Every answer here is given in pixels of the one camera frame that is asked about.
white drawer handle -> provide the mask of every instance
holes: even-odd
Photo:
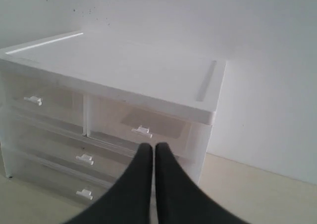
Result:
[[[38,98],[38,97],[35,97],[35,96],[31,96],[31,97],[29,97],[29,98],[24,97],[24,100],[25,100],[25,101],[32,102],[32,103],[34,103],[34,104],[37,104],[37,105],[39,105],[39,106],[42,105],[42,98]]]
[[[82,156],[76,156],[76,159],[83,161],[83,162],[86,162],[86,163],[90,164],[91,166],[94,164],[93,157],[86,155],[86,154],[83,154]]]
[[[149,128],[145,128],[143,126],[139,126],[138,129],[133,128],[131,130],[132,132],[147,136],[149,138],[152,138],[153,134],[150,133],[150,129]]]
[[[76,194],[79,196],[82,196],[84,198],[87,198],[89,200],[93,199],[93,196],[91,195],[91,191],[87,190],[87,189],[83,189],[82,191],[77,191]]]

drawer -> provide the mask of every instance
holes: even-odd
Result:
[[[72,124],[69,129],[75,133],[83,133],[81,93],[7,71],[1,71],[1,81],[9,106],[50,117],[52,122],[58,120]]]
[[[153,146],[167,142],[175,155],[183,155],[190,122],[109,99],[90,97],[89,101],[89,137],[131,150],[142,142]]]
[[[98,200],[109,189],[84,178],[74,177],[68,169],[54,167],[54,164],[45,160],[4,146],[1,149],[7,176],[51,189],[65,197],[87,204]]]
[[[18,116],[5,118],[5,142],[16,149],[63,165],[106,182],[114,183],[132,157],[64,135],[44,130]]]

white wall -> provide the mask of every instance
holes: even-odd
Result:
[[[230,59],[209,152],[317,184],[316,6],[316,0],[0,0],[0,48],[89,28]]]

floor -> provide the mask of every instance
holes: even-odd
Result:
[[[252,224],[317,223],[315,185],[207,154],[200,187]],[[47,190],[6,179],[0,160],[1,223],[57,224],[83,209]]]

